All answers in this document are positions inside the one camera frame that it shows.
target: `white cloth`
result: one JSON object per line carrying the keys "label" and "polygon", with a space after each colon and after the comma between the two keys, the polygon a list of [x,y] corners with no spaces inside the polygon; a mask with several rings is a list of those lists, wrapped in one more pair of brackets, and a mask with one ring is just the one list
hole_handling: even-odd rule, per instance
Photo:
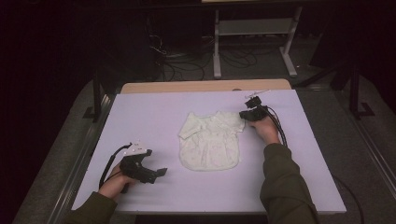
{"label": "white cloth", "polygon": [[245,121],[238,113],[217,112],[198,117],[190,113],[180,133],[180,161],[193,171],[217,171],[239,162],[237,133]]}

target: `floor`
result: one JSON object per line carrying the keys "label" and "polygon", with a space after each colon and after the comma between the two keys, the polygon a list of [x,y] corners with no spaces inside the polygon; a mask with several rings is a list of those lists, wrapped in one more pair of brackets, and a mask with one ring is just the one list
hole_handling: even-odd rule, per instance
{"label": "floor", "polygon": [[[284,39],[279,35],[225,38],[220,46],[222,79],[285,78],[296,84],[321,71],[308,65],[319,37],[298,36],[290,50],[298,76],[289,77],[277,49]],[[208,38],[205,42],[206,48],[202,48],[199,54],[173,52],[168,56],[163,76],[157,81],[213,79],[212,40]],[[362,223],[363,217],[366,223],[394,223],[396,196],[392,191],[395,183],[392,175],[396,172],[396,151],[393,150],[396,148],[396,116],[383,103],[375,87],[362,78],[360,101],[367,103],[375,116],[355,120],[347,109],[348,86],[342,91],[332,91],[329,88],[331,80],[332,74],[308,88],[297,90],[347,209],[344,214],[320,216],[320,220],[325,224]],[[54,212],[53,208],[59,205],[58,199],[64,195],[65,185],[73,178],[70,173],[76,169],[75,161],[81,148],[87,145],[86,136],[90,136],[92,125],[95,126],[91,119],[82,118],[90,106],[91,82],[81,90],[71,108],[14,223],[54,223],[67,213],[73,197],[65,200],[64,211]],[[50,188],[46,187],[49,179],[52,180]],[[248,220],[236,218],[234,223],[245,221]],[[142,218],[122,214],[115,214],[110,223],[135,222],[148,223]],[[217,223],[222,223],[221,219],[217,219]]]}

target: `sleeve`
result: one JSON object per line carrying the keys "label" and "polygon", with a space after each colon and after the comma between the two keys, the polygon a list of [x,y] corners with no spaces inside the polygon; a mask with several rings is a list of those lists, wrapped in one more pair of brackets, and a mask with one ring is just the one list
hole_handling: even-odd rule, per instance
{"label": "sleeve", "polygon": [[291,151],[283,145],[271,144],[265,148],[264,157],[265,180],[260,199],[269,223],[319,223],[317,209]]}
{"label": "sleeve", "polygon": [[93,192],[88,200],[75,211],[70,212],[65,224],[103,224],[109,223],[117,203],[103,196],[100,193]]}
{"label": "sleeve", "polygon": [[192,136],[195,133],[198,133],[201,131],[201,123],[199,122],[198,119],[195,118],[195,116],[190,113],[187,116],[186,122],[184,122],[183,127],[180,130],[180,133],[178,134],[179,137],[182,139],[186,139],[190,136]]}

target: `wires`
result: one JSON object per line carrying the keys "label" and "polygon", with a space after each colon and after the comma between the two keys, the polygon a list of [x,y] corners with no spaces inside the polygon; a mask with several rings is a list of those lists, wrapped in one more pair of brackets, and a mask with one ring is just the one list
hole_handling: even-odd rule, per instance
{"label": "wires", "polygon": [[117,151],[116,151],[113,155],[111,155],[110,159],[109,159],[108,162],[107,162],[106,168],[105,168],[105,170],[104,170],[103,173],[102,173],[102,177],[100,178],[100,181],[99,181],[99,188],[101,188],[101,187],[103,186],[103,184],[105,184],[105,182],[106,182],[108,179],[110,179],[111,177],[113,177],[114,175],[116,175],[116,174],[111,175],[110,177],[108,177],[108,178],[105,180],[106,175],[107,175],[107,173],[108,173],[108,170],[110,169],[110,166],[111,166],[111,164],[113,163],[114,159],[116,159],[117,154],[118,154],[121,150],[123,150],[123,149],[125,149],[125,148],[128,148],[128,147],[130,147],[131,145],[132,145],[132,143],[130,143],[129,145],[120,147],[119,149],[117,149]]}
{"label": "wires", "polygon": [[283,132],[282,126],[280,125],[280,121],[279,121],[279,119],[278,119],[278,117],[277,117],[277,114],[276,114],[275,110],[273,110],[273,109],[272,109],[271,107],[269,107],[269,106],[267,106],[267,109],[271,110],[272,113],[270,113],[270,112],[267,110],[267,114],[268,114],[268,116],[270,117],[270,119],[272,120],[272,122],[275,124],[275,126],[277,127],[277,130],[278,130],[279,133],[280,133],[280,137],[282,138],[283,145],[284,145],[285,147],[287,147],[287,146],[288,146],[288,142],[286,141],[285,133]]}
{"label": "wires", "polygon": [[352,190],[340,179],[338,178],[336,175],[332,174],[332,178],[336,179],[342,186],[344,186],[344,188],[346,188],[346,190],[350,193],[350,195],[352,196],[353,200],[355,201],[356,205],[358,206],[359,209],[359,213],[361,215],[361,224],[364,224],[364,213],[363,213],[363,209],[361,208],[361,204],[359,203],[358,198],[356,197],[356,195],[352,192]]}
{"label": "wires", "polygon": [[180,57],[170,57],[163,62],[163,81],[186,81],[187,74],[201,74],[198,80],[205,79],[205,69],[212,61],[211,52],[204,52],[201,55],[184,54]]}
{"label": "wires", "polygon": [[220,53],[219,55],[225,63],[232,67],[248,68],[252,65],[257,64],[257,56],[273,53],[279,48],[279,45],[276,44],[273,49],[269,49],[265,52],[257,52],[259,48],[263,47],[263,45],[263,42],[260,42],[257,45],[248,46],[243,43],[242,38],[239,38],[238,49],[223,50],[222,53]]}
{"label": "wires", "polygon": [[160,46],[159,47],[154,47],[154,46],[149,46],[151,49],[154,49],[154,50],[156,50],[157,52],[159,52],[159,53],[161,53],[162,55],[166,55],[167,54],[167,52],[166,52],[166,50],[163,50],[162,48],[163,48],[163,40],[159,37],[159,36],[157,36],[157,35],[150,35],[149,37],[155,37],[157,40],[159,40],[160,41]]}

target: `hand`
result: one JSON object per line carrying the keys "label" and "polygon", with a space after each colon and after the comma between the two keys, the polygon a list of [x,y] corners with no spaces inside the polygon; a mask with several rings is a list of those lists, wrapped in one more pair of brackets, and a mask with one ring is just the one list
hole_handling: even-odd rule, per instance
{"label": "hand", "polygon": [[256,128],[257,134],[267,146],[272,143],[280,143],[277,127],[270,117],[267,116],[261,120],[251,121],[249,125]]}
{"label": "hand", "polygon": [[120,164],[117,164],[113,168],[110,176],[111,177],[99,189],[98,193],[112,200],[116,200],[125,184],[134,185],[135,183],[134,179],[122,174],[120,170]]}

